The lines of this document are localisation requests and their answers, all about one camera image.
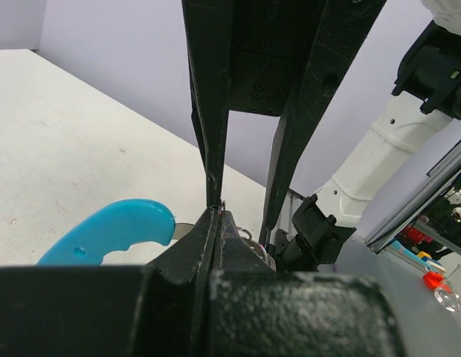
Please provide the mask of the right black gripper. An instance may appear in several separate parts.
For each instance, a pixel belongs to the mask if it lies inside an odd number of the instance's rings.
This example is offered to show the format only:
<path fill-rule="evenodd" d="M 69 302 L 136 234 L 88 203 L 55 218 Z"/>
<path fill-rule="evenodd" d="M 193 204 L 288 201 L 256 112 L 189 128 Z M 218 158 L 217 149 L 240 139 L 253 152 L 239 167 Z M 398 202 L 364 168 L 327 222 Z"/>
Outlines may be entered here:
<path fill-rule="evenodd" d="M 235 112 L 282 113 L 271 148 L 259 235 L 261 242 L 270 240 L 298 161 L 384 4 L 181 3 L 191 120 L 208 207 L 221 202 L 229 101 Z"/>

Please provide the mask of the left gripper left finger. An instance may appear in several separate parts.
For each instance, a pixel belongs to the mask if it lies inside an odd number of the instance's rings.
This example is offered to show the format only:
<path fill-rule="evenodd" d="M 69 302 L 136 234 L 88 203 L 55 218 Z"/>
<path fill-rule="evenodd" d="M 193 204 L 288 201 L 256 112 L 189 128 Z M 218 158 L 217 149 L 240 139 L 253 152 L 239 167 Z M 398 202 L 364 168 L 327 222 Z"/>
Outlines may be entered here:
<path fill-rule="evenodd" d="M 219 211 L 145 266 L 0 268 L 0 356 L 211 356 Z"/>

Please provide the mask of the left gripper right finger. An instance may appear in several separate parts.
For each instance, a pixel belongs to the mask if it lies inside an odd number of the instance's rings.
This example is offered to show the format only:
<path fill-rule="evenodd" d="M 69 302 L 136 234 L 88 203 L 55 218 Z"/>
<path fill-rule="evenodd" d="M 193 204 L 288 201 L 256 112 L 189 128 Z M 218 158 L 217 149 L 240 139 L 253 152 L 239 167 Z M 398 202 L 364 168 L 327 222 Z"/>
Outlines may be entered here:
<path fill-rule="evenodd" d="M 212 356 L 403 356 L 386 294 L 348 274 L 276 273 L 245 246 L 228 212 L 212 219 Z"/>

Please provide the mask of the large keyring blue handle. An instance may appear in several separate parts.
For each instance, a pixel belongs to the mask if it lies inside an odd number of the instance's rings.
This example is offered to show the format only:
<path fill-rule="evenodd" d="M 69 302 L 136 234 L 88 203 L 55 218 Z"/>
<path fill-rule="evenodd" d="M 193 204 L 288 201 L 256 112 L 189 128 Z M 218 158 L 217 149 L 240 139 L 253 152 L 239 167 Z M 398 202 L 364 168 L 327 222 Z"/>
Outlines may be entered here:
<path fill-rule="evenodd" d="M 213 263 L 216 210 L 208 208 L 183 240 L 151 265 L 171 280 L 208 270 Z M 105 206 L 72 228 L 36 264 L 38 267 L 100 266 L 113 251 L 127 251 L 141 242 L 167 246 L 176 232 L 175 217 L 165 205 L 148 199 L 127 199 Z"/>

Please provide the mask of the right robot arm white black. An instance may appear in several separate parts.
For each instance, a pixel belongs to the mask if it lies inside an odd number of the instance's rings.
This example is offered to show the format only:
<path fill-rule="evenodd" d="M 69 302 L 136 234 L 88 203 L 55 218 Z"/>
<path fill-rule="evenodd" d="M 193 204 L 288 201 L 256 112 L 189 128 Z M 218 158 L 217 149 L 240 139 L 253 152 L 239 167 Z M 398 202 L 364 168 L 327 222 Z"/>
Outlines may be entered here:
<path fill-rule="evenodd" d="M 425 1 L 432 21 L 403 57 L 382 115 L 294 215 L 296 237 L 270 237 L 297 163 L 382 1 L 183 1 L 191 118 L 206 204 L 221 206 L 228 115 L 274 116 L 259 243 L 287 271 L 333 263 L 368 204 L 421 145 L 461 120 L 461 1 Z"/>

